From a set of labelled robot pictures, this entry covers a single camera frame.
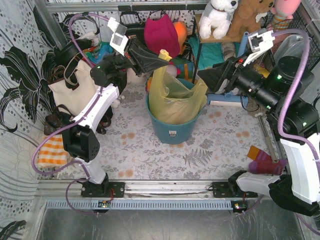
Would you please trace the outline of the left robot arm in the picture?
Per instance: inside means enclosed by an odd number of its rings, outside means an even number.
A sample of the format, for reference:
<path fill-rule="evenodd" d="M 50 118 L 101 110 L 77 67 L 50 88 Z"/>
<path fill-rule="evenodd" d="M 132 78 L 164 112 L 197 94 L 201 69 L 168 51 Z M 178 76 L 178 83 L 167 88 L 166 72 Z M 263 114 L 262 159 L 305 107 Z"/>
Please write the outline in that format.
<path fill-rule="evenodd" d="M 127 85 L 125 70 L 132 69 L 140 76 L 168 64 L 163 56 L 158 56 L 136 37 L 132 37 L 119 50 L 105 55 L 90 70 L 90 76 L 98 85 L 98 90 L 71 124 L 63 128 L 62 139 L 64 150 L 82 166 L 87 180 L 92 184 L 101 185 L 107 179 L 107 173 L 99 160 L 100 143 L 96 137 L 96 129 Z"/>

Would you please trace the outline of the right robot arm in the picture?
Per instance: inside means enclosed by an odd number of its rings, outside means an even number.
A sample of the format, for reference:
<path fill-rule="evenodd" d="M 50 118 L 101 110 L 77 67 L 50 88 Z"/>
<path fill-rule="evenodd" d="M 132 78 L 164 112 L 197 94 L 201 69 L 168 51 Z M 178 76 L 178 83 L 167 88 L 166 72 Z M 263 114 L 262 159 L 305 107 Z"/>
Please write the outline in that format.
<path fill-rule="evenodd" d="M 297 73 L 300 58 L 284 56 L 267 77 L 245 65 L 244 58 L 232 57 L 211 68 L 200 70 L 198 76 L 207 87 L 216 92 L 224 81 L 226 91 L 239 89 L 258 105 L 266 109 L 266 119 L 274 136 L 282 144 L 290 173 L 253 174 L 240 170 L 228 179 L 228 187 L 238 192 L 253 192 L 271 197 L 282 209 L 305 216 L 313 216 L 320 210 L 320 164 L 306 138 L 320 149 L 320 118 L 317 109 L 301 98 L 306 87 L 314 80 L 314 74 L 305 69 L 298 87 L 289 103 L 284 117 L 284 136 L 280 135 L 278 123 L 285 98 Z"/>

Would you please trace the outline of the yellow trash bag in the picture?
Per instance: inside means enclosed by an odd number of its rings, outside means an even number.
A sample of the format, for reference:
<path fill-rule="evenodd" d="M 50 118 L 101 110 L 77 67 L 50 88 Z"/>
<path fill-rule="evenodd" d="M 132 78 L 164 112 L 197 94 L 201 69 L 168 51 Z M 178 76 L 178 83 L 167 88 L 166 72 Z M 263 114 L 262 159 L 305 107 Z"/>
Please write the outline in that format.
<path fill-rule="evenodd" d="M 193 120 L 207 104 L 208 87 L 200 79 L 190 89 L 167 72 L 167 66 L 153 72 L 149 111 L 159 121 L 179 125 Z"/>

